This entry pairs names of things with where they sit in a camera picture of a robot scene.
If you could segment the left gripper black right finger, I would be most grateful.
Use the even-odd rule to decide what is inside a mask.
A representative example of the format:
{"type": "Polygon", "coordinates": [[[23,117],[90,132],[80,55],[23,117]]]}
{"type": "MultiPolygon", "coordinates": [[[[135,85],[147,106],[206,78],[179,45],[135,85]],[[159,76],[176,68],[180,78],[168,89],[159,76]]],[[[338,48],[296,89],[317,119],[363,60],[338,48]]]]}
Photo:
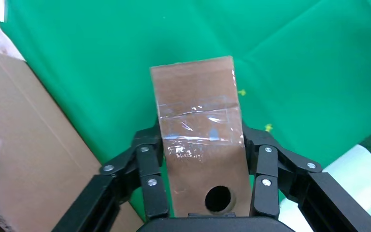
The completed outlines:
{"type": "Polygon", "coordinates": [[[315,232],[371,232],[371,216],[319,163],[283,148],[267,131],[243,125],[248,170],[255,177],[249,215],[270,229],[278,220],[279,193],[295,202],[315,232]]]}

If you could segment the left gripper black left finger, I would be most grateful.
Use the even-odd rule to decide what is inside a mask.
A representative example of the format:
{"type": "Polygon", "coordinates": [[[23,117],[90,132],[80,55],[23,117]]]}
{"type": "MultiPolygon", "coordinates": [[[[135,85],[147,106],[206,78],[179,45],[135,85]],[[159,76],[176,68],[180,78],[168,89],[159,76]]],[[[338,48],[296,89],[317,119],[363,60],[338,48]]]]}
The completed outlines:
{"type": "Polygon", "coordinates": [[[53,228],[55,232],[109,232],[133,192],[143,191],[147,220],[166,218],[169,202],[160,167],[163,144],[158,123],[136,132],[131,146],[100,168],[68,211],[53,228]]]}

